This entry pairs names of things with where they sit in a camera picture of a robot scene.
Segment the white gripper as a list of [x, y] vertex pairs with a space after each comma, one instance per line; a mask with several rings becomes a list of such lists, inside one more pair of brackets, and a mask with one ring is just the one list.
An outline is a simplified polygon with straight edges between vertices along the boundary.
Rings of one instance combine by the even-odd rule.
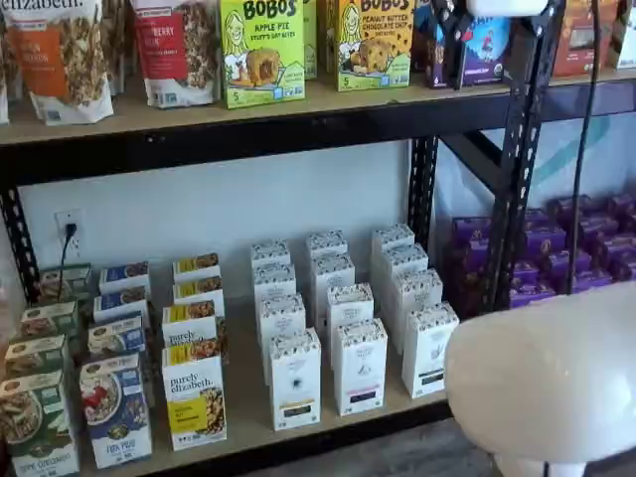
[[433, 0], [431, 6], [445, 41], [446, 83], [460, 90], [466, 60], [464, 37], [472, 26], [473, 15], [539, 15], [546, 9], [547, 0]]

